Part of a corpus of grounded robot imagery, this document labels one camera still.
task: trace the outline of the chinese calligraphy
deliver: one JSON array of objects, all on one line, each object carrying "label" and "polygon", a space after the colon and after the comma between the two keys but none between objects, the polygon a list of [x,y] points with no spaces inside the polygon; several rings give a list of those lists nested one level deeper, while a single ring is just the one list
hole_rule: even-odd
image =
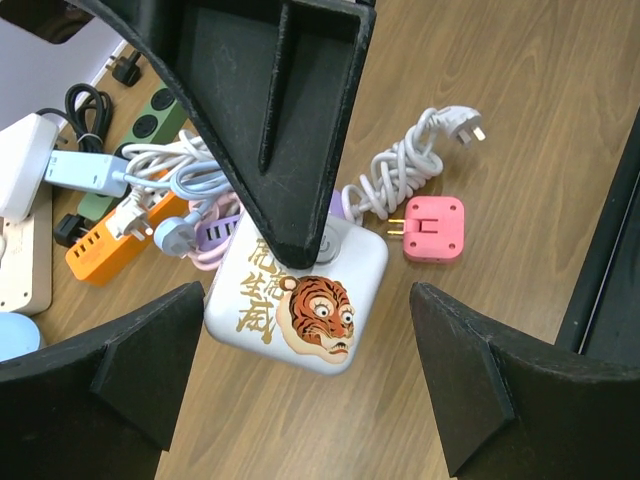
[{"label": "chinese calligraphy", "polygon": [[256,249],[249,256],[249,262],[258,268],[250,272],[240,284],[241,295],[250,298],[249,308],[240,310],[236,331],[249,330],[262,333],[262,341],[268,345],[273,339],[275,322],[274,304],[271,300],[281,300],[284,292],[280,289],[280,279],[286,273],[276,264],[269,247],[263,239],[256,242]]}]

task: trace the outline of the green power strip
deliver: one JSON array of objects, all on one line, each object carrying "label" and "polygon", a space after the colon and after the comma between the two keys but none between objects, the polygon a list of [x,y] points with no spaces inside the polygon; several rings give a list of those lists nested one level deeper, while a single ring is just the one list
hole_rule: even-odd
[{"label": "green power strip", "polygon": [[[165,145],[174,138],[187,120],[184,109],[176,102],[171,91],[161,84],[149,103],[140,111],[129,133],[122,139],[116,150],[121,155],[122,148],[132,143],[156,143]],[[78,205],[78,214],[92,223],[98,223],[121,201],[120,198],[87,193]]]}]

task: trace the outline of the pink cable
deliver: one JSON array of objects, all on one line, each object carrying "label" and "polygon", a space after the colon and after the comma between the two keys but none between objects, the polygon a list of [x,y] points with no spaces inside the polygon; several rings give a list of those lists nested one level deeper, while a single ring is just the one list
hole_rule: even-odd
[{"label": "pink cable", "polygon": [[[196,208],[196,206],[199,203],[200,202],[189,202],[189,210]],[[220,211],[222,207],[227,207],[225,209],[225,213],[227,213],[230,209],[229,207],[233,205],[237,205],[240,207],[240,213],[244,212],[244,206],[242,205],[242,203],[238,199],[238,196],[235,193],[233,192],[226,193],[220,196],[216,200],[216,203],[213,204],[213,207],[211,207],[211,213],[206,215],[202,219],[202,221],[206,220],[207,222],[212,222],[212,221],[215,222],[220,218]],[[196,227],[195,227],[196,230],[198,229],[202,221],[196,224]],[[227,238],[222,245],[208,252],[202,252],[200,250],[196,250],[195,252],[190,252],[188,254],[189,258],[191,259],[191,262],[198,270],[202,270],[204,272],[210,272],[212,270],[216,270],[222,263],[222,258],[224,256],[224,253],[227,251],[227,248],[229,248],[230,242],[231,242],[231,237]]]}]

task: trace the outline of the black plug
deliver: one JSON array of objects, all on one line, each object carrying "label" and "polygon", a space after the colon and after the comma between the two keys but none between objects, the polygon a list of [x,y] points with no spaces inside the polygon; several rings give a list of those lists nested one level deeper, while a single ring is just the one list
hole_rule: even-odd
[{"label": "black plug", "polygon": [[124,86],[133,87],[142,76],[140,67],[137,65],[141,55],[137,50],[134,50],[128,57],[116,58],[112,55],[109,58],[113,60],[113,63],[107,65],[107,70],[110,70],[111,76]]},{"label": "black plug", "polygon": [[84,217],[67,213],[53,229],[53,239],[61,247],[71,248],[88,232]]}]

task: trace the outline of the pink plug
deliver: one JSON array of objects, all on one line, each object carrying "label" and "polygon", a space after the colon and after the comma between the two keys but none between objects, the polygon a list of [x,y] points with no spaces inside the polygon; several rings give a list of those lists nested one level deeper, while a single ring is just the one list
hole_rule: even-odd
[{"label": "pink plug", "polygon": [[404,254],[414,262],[451,263],[464,249],[464,205],[454,197],[414,197],[403,225],[390,235],[404,237]]}]

